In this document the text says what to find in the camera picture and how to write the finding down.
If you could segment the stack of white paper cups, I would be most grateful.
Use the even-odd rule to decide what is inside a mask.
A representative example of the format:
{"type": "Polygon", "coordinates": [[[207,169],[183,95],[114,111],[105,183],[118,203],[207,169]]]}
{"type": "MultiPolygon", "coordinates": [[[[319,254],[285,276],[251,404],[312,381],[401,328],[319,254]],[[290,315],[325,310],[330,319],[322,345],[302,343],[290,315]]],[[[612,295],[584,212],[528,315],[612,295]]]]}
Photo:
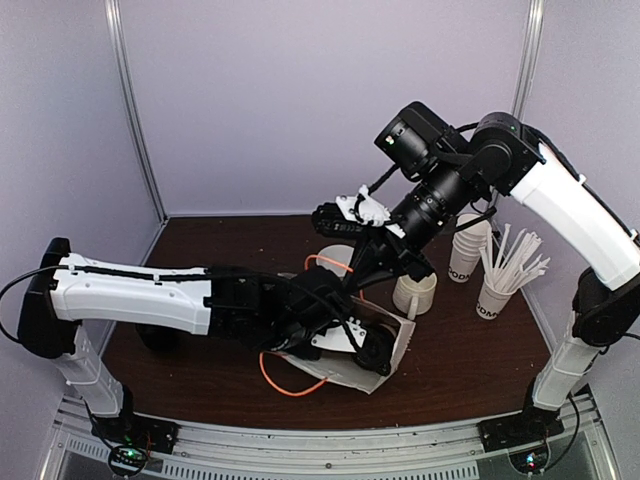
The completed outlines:
{"type": "Polygon", "coordinates": [[[448,266],[449,278],[456,283],[467,282],[481,259],[481,250],[491,237],[491,223],[479,219],[478,214],[463,214],[457,219],[456,227],[471,225],[456,231],[452,237],[452,250],[448,266]]]}

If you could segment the white paper takeout bag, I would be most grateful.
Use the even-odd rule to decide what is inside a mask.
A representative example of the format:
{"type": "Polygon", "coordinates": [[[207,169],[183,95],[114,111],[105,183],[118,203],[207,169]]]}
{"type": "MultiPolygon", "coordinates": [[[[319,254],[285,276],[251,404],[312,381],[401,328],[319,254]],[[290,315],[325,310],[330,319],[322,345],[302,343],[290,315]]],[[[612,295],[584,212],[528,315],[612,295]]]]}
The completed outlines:
{"type": "Polygon", "coordinates": [[[275,354],[316,378],[317,382],[314,385],[297,392],[277,385],[266,370],[265,355],[260,354],[259,367],[264,380],[280,394],[292,398],[310,395],[328,383],[356,389],[368,395],[384,384],[387,378],[397,371],[404,358],[415,330],[415,323],[369,301],[363,291],[354,297],[354,301],[355,313],[351,315],[347,325],[354,334],[356,346],[371,346],[375,333],[383,334],[390,339],[390,352],[384,356],[388,362],[383,365],[381,373],[377,370],[367,370],[356,362],[355,346],[348,340],[344,328],[336,325],[311,339],[310,346],[320,355],[317,360],[303,360],[285,352],[275,354]]]}

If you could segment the stack of black cup lids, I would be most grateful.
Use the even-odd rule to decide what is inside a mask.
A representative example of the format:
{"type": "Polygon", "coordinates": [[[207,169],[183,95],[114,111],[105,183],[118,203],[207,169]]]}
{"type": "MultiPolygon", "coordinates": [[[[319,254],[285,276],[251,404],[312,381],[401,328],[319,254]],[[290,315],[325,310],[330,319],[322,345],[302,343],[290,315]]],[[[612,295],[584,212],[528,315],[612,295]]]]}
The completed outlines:
{"type": "Polygon", "coordinates": [[[179,344],[179,331],[175,329],[143,325],[137,333],[145,347],[157,353],[171,352],[179,344]]]}

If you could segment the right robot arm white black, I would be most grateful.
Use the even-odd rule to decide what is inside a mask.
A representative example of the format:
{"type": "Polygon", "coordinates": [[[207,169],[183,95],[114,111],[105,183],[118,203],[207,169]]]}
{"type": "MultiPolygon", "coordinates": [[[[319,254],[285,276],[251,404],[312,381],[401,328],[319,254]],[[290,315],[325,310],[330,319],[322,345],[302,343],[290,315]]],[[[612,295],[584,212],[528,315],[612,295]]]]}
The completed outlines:
{"type": "Polygon", "coordinates": [[[619,341],[639,316],[639,242],[589,188],[553,143],[515,117],[484,116],[465,138],[421,102],[404,107],[376,146],[414,183],[393,209],[368,187],[343,197],[345,218],[359,223],[348,291],[432,272],[423,248],[467,204],[493,193],[513,198],[546,221],[587,262],[572,302],[567,333],[531,382],[507,433],[530,442],[547,433],[600,350],[619,341]]]}

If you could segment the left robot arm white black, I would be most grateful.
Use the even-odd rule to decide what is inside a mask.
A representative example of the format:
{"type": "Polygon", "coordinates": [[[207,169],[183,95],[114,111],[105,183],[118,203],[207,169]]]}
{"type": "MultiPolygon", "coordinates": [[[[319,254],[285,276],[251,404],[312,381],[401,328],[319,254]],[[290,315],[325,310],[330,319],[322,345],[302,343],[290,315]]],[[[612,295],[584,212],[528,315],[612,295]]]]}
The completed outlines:
{"type": "Polygon", "coordinates": [[[147,428],[133,412],[131,390],[117,381],[83,323],[109,320],[197,336],[228,337],[252,349],[288,351],[317,345],[363,350],[366,332],[351,320],[353,302],[331,271],[291,278],[236,266],[157,269],[92,260],[53,239],[39,269],[27,274],[17,339],[55,362],[82,396],[96,429],[123,444],[147,428]]]}

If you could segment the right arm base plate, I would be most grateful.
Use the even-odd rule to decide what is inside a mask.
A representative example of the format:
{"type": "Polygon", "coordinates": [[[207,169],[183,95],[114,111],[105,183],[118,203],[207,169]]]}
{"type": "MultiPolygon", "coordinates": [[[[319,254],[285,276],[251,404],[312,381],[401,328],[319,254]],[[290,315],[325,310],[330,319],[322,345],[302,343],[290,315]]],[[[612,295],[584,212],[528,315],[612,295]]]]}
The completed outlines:
{"type": "Polygon", "coordinates": [[[526,417],[523,413],[481,421],[478,430],[485,452],[539,443],[565,431],[558,418],[526,417]]]}

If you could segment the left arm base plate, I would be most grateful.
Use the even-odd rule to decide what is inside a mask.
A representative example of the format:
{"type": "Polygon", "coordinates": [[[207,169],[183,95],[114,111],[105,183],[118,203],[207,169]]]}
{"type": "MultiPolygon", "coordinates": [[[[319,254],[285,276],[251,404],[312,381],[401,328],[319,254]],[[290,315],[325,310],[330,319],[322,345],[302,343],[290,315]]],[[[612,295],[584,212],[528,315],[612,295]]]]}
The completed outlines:
{"type": "Polygon", "coordinates": [[[134,414],[129,419],[91,417],[92,434],[110,444],[125,444],[145,451],[171,454],[179,426],[167,420],[134,414]]]}

